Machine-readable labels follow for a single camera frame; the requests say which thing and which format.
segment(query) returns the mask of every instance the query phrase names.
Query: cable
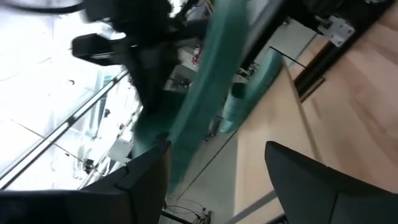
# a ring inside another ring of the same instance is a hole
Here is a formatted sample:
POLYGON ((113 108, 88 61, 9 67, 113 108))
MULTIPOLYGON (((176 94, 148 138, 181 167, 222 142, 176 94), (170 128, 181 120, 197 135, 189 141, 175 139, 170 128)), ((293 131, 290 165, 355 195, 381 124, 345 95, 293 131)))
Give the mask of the cable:
POLYGON ((182 199, 182 198, 180 198, 179 200, 183 200, 183 201, 186 201, 186 202, 192 202, 192 203, 195 203, 195 204, 201 206, 201 208, 204 208, 204 206, 202 204, 200 204, 200 203, 198 203, 198 202, 196 202, 194 200, 182 199))
POLYGON ((179 206, 179 205, 168 205, 168 206, 166 207, 166 209, 169 208, 169 207, 172 207, 172 208, 182 208, 182 209, 185 209, 185 210, 189 211, 189 212, 187 212, 187 213, 182 213, 182 212, 175 212, 175 211, 173 211, 173 210, 170 210, 171 212, 174 212, 174 213, 179 213, 179 214, 191 214, 191 213, 193 213, 193 214, 195 214, 197 217, 200 217, 199 212, 194 212, 193 210, 190 210, 189 208, 185 208, 185 207, 182 207, 182 206, 179 206))
POLYGON ((207 0, 204 0, 202 3, 200 3, 200 4, 196 4, 196 5, 194 5, 193 7, 199 7, 199 6, 202 6, 205 2, 207 2, 207 0))
POLYGON ((20 11, 25 11, 25 12, 34 12, 34 13, 42 13, 42 14, 55 14, 55 15, 61 15, 61 14, 69 14, 69 13, 74 13, 78 12, 80 10, 83 10, 83 4, 79 3, 73 6, 67 6, 67 7, 35 7, 35 6, 24 6, 21 4, 15 4, 11 2, 7 2, 5 0, 1 0, 2 3, 0 5, 4 5, 6 7, 9 7, 11 9, 16 9, 20 11))

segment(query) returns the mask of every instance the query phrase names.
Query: teal fabric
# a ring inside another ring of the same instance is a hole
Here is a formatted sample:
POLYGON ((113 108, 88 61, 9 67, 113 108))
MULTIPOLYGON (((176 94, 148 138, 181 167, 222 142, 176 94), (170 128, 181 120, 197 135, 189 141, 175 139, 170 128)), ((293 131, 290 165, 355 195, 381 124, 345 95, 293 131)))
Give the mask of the teal fabric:
POLYGON ((280 53, 270 49, 258 71, 247 84, 233 84, 224 105, 223 120, 220 124, 221 133, 231 133, 242 125, 275 80, 282 66, 282 60, 280 53))
POLYGON ((140 151, 156 144, 156 135, 169 130, 172 173, 169 193, 179 183, 239 68, 249 22, 245 0, 218 0, 211 17, 199 71, 185 97, 168 92, 160 113, 141 116, 135 127, 140 151))

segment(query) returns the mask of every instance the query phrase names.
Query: white wall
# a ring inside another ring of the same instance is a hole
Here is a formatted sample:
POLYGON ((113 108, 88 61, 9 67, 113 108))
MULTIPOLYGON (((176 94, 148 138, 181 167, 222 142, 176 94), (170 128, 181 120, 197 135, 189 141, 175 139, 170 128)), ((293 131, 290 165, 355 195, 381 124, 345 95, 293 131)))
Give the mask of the white wall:
MULTIPOLYGON (((258 18, 260 12, 267 6, 268 2, 269 0, 248 1, 251 24, 258 18)), ((308 45, 315 35, 316 33, 314 31, 291 19, 289 25, 279 27, 279 29, 271 37, 270 41, 257 57, 256 62, 262 62, 262 59, 264 58, 269 46, 280 50, 282 53, 293 59, 297 59, 302 50, 308 45)), ((287 65, 292 64, 291 60, 287 59, 286 61, 287 65)))
MULTIPOLYGON (((272 46, 293 59, 297 59, 316 34, 317 33, 311 29, 291 19, 289 25, 279 27, 274 33, 270 41, 268 41, 267 45, 257 56, 256 62, 260 63, 263 60, 269 46, 272 46)), ((285 59, 288 66, 293 63, 293 61, 287 58, 285 59)))

